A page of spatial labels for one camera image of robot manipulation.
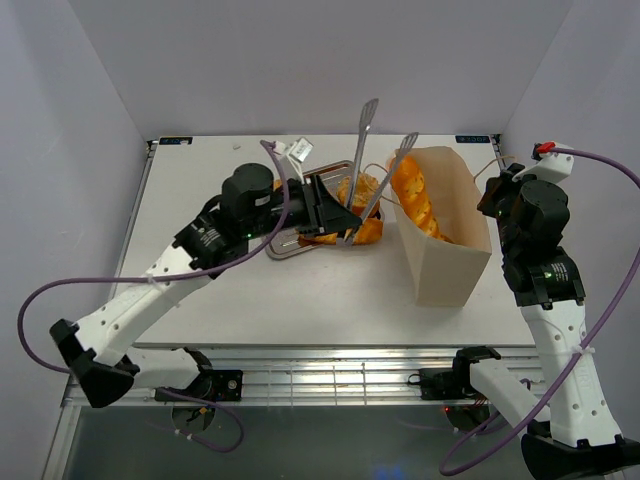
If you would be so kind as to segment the round sesame fake bread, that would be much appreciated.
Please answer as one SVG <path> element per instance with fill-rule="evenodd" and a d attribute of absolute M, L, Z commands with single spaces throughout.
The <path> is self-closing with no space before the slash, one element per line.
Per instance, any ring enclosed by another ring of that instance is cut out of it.
<path fill-rule="evenodd" d="M 347 176 L 340 181 L 336 190 L 338 200 L 343 205 L 346 204 L 346 197 L 349 186 L 350 177 Z M 361 215 L 371 201 L 378 187 L 379 182 L 375 177 L 367 173 L 360 173 L 357 177 L 356 189 L 352 199 L 351 210 L 355 214 Z"/>

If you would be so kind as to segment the long fake baguette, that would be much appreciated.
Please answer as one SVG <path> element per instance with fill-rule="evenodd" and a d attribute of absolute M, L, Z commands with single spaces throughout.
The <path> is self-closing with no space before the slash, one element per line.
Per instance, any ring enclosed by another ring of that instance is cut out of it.
<path fill-rule="evenodd" d="M 411 156 L 405 156 L 396 168 L 391 178 L 391 188 L 405 215 L 417 228 L 429 237 L 452 243 L 439 228 L 424 175 Z"/>

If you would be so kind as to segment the cream paper bag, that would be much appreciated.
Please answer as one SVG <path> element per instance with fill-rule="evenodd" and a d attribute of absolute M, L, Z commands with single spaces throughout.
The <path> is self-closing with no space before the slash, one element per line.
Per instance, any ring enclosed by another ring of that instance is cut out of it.
<path fill-rule="evenodd" d="M 487 218 L 477 209 L 477 175 L 453 148 L 412 149 L 391 178 L 397 244 L 376 243 L 378 263 L 399 252 L 413 303 L 461 308 L 471 298 L 492 256 Z"/>

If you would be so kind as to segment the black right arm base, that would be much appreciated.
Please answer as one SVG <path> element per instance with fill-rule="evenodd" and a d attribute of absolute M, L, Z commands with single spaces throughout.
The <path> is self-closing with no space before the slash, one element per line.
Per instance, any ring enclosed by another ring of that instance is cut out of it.
<path fill-rule="evenodd" d="M 422 400 L 468 400 L 472 395 L 458 383 L 451 369 L 421 368 L 411 373 L 407 385 L 420 390 Z"/>

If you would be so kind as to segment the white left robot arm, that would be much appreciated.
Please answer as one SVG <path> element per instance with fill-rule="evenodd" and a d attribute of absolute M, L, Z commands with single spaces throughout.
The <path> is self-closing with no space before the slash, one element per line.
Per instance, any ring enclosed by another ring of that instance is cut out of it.
<path fill-rule="evenodd" d="M 139 337 L 187 296 L 246 256 L 250 240 L 294 228 L 306 235 L 361 225 L 318 176 L 274 185 L 258 163 L 237 167 L 144 275 L 76 322 L 57 321 L 50 335 L 89 404 L 104 408 L 134 388 L 161 388 L 190 399 L 213 397 L 211 362 L 187 347 L 138 349 Z"/>

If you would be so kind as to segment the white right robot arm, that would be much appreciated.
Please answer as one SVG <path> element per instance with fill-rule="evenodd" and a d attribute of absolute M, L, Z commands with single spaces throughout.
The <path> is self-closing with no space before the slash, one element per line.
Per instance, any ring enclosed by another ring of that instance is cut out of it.
<path fill-rule="evenodd" d="M 586 345 L 585 292 L 560 245 L 568 197 L 556 184 L 514 164 L 487 181 L 479 211 L 498 226 L 502 269 L 547 382 L 535 395 L 491 347 L 468 347 L 453 360 L 451 382 L 478 393 L 512 426 L 536 479 L 582 479 L 639 463 L 639 444 L 624 437 L 605 400 Z"/>

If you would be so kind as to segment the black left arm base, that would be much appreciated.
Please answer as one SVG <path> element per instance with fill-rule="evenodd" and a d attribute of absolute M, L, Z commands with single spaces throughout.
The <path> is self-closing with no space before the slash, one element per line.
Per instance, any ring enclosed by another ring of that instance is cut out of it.
<path fill-rule="evenodd" d="M 209 370 L 201 373 L 186 389 L 156 389 L 154 400 L 168 402 L 186 398 L 192 402 L 237 402 L 242 399 L 243 378 L 242 370 Z"/>

